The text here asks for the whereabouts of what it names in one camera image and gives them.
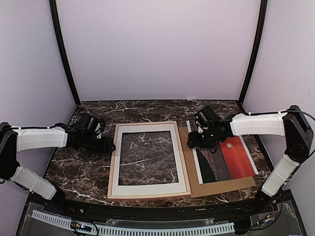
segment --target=black marble table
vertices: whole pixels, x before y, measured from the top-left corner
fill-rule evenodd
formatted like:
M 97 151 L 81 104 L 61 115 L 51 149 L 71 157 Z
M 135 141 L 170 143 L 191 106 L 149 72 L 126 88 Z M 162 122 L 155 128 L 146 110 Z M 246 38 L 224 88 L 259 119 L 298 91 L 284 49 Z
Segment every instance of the black marble table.
M 105 133 L 114 135 L 119 123 L 154 122 L 174 120 L 179 127 L 206 105 L 210 105 L 220 116 L 240 113 L 235 101 L 100 101 L 83 102 L 77 108 L 71 122 L 79 114 L 88 112 L 106 122 Z M 110 157 L 92 154 L 88 160 L 80 158 L 80 152 L 71 148 L 56 151 L 48 166 L 46 178 L 66 193 L 67 199 L 101 205 L 123 207 L 193 207 L 229 203 L 253 198 L 258 187 L 270 174 L 269 167 L 254 136 L 243 136 L 259 171 L 254 176 L 255 187 L 200 198 L 180 197 L 158 200 L 113 201 L 107 199 Z

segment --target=brown cardboard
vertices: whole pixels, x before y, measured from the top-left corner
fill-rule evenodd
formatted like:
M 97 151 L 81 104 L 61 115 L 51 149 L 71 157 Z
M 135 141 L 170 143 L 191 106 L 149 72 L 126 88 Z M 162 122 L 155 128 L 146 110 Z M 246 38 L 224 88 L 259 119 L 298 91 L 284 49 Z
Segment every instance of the brown cardboard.
M 187 127 L 179 127 L 178 129 L 183 147 L 192 198 L 226 193 L 255 186 L 253 177 L 199 184 L 193 153 L 192 150 L 187 147 L 188 129 Z

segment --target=beige frame border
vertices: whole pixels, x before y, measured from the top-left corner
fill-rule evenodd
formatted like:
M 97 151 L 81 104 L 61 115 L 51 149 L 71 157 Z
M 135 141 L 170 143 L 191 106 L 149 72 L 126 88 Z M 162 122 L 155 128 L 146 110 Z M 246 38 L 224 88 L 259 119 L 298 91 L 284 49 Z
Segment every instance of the beige frame border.
M 163 122 L 147 122 L 147 123 L 128 123 L 128 124 L 117 124 L 116 129 L 115 129 L 115 137 L 114 137 L 114 144 L 121 145 L 117 143 L 117 136 L 118 136 L 118 130 L 122 126 L 131 126 L 131 125 L 158 125 L 158 124 L 172 124 L 174 125 L 175 128 L 175 133 L 176 133 L 176 140 L 177 140 L 177 145 L 179 149 L 179 154 L 181 158 L 181 164 L 183 168 L 183 174 L 184 174 L 184 180 L 185 180 L 185 186 L 186 186 L 186 192 L 181 192 L 181 193 L 167 193 L 167 194 L 155 194 L 155 195 L 141 195 L 141 196 L 134 196 L 134 195 L 129 195 L 129 196 L 114 196 L 112 195 L 112 190 L 113 190 L 113 175 L 114 175 L 114 169 L 115 167 L 115 155 L 116 151 L 112 153 L 112 159 L 111 159 L 111 165 L 110 165 L 110 172 L 109 172 L 109 182 L 108 182 L 108 193 L 107 193 L 107 198 L 108 199 L 149 199 L 149 198 L 169 198 L 169 197 L 178 197 L 178 196 L 187 196 L 191 194 L 190 191 L 190 185 L 189 185 L 189 178 L 187 174 L 187 169 L 186 169 L 186 163 L 184 159 L 184 153 L 183 153 L 183 148 L 181 144 L 181 139 L 177 127 L 176 121 L 163 121 Z

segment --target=wooden frame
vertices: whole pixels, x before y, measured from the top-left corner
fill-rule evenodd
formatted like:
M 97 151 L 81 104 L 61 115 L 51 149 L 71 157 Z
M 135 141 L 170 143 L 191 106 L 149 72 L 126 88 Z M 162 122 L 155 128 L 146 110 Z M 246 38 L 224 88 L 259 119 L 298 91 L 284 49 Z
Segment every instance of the wooden frame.
M 175 157 L 178 182 L 148 185 L 119 185 L 120 157 L 123 133 L 170 131 Z M 189 179 L 175 121 L 117 124 L 114 144 L 116 151 L 112 154 L 109 174 L 108 199 L 150 199 L 190 195 Z

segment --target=red panel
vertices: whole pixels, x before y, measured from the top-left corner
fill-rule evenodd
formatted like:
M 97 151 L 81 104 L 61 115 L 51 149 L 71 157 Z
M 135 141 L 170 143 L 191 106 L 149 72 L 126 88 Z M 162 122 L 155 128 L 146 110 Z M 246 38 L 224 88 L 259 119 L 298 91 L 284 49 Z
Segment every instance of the red panel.
M 227 138 L 220 146 L 232 179 L 255 175 L 240 137 Z

